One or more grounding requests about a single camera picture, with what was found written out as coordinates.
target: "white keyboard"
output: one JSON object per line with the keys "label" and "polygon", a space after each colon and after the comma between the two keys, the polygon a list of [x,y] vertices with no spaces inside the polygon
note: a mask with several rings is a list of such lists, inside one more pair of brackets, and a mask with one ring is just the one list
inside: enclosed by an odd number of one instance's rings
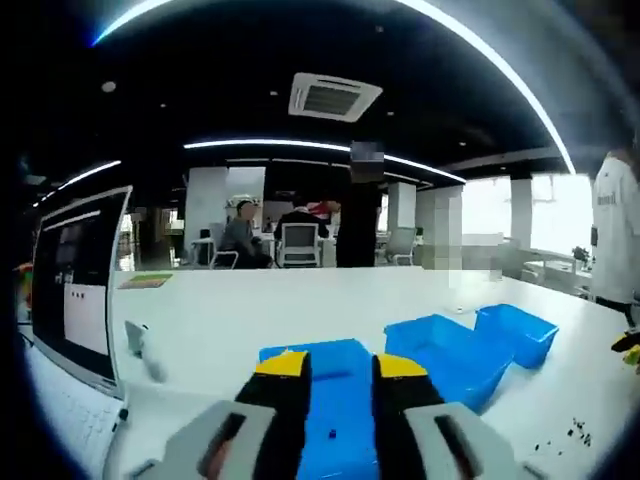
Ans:
{"label": "white keyboard", "polygon": [[26,356],[38,401],[58,441],[89,478],[102,478],[123,402],[77,380],[36,347]]}

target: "ceiling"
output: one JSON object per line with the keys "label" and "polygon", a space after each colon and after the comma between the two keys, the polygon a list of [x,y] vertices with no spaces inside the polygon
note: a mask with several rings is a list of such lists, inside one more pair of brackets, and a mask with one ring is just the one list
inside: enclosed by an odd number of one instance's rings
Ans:
{"label": "ceiling", "polygon": [[[387,154],[443,170],[472,158],[551,147],[545,158],[455,174],[566,171],[547,129],[491,62],[392,0],[176,0],[95,47],[97,33],[131,2],[38,3],[18,23],[30,32],[19,42],[20,158],[29,173],[46,177],[25,194],[28,202],[114,159],[122,161],[118,173],[101,178],[133,179],[148,191],[167,192],[184,187],[190,167],[233,158],[347,161],[342,152],[300,147],[182,147],[202,140],[376,141]],[[290,116],[297,72],[362,81],[383,93],[355,123]],[[116,86],[110,93],[101,88],[108,81]],[[574,143],[598,140],[593,112],[567,105],[555,120],[570,119],[572,131],[587,132]],[[616,106],[606,99],[602,105],[599,118],[618,121]],[[574,162],[578,171],[592,170],[592,159]],[[278,188],[304,175],[273,168],[285,179]],[[437,186],[456,183],[406,165],[388,162],[386,169]],[[314,175],[306,176],[313,183]]]}

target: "blue plastic bin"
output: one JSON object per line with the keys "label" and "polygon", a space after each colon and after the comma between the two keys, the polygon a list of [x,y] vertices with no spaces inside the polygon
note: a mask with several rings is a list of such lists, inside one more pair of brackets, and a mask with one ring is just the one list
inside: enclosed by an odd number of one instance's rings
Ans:
{"label": "blue plastic bin", "polygon": [[538,368],[544,363],[558,333],[556,325],[504,303],[481,308],[476,313],[475,331],[513,348],[518,365]]}
{"label": "blue plastic bin", "polygon": [[441,315],[388,325],[384,331],[385,352],[422,365],[445,401],[461,402],[475,412],[513,359],[510,348],[495,346]]}
{"label": "blue plastic bin", "polygon": [[260,361],[285,348],[311,354],[311,404],[296,478],[377,479],[371,354],[360,342],[349,339],[265,348]]}

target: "office chair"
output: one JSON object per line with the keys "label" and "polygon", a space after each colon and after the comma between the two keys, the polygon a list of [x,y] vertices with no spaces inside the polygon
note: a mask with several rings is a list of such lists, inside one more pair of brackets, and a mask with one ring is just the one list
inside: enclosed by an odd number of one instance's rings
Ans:
{"label": "office chair", "polygon": [[[211,238],[213,239],[213,259],[209,264],[209,268],[211,270],[233,270],[236,266],[236,263],[238,262],[238,257],[240,256],[240,254],[235,250],[220,250],[224,228],[225,227],[223,223],[212,223],[209,226]],[[219,260],[223,258],[231,258],[231,265],[222,265]]]}
{"label": "office chair", "polygon": [[398,227],[391,231],[384,256],[392,265],[413,265],[413,246],[416,229]]}
{"label": "office chair", "polygon": [[285,223],[278,252],[278,266],[319,267],[318,225],[315,223]]}

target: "window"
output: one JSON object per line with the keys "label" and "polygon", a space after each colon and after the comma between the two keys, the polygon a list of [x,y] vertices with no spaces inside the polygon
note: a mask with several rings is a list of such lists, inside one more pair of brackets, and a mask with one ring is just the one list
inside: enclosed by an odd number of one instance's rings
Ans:
{"label": "window", "polygon": [[593,209],[588,176],[534,176],[532,194],[532,248],[567,255],[576,246],[589,248]]}
{"label": "window", "polygon": [[386,232],[389,228],[389,195],[382,195],[380,215],[378,215],[378,231]]}
{"label": "window", "polygon": [[511,180],[485,178],[462,189],[462,233],[502,233],[511,236]]}

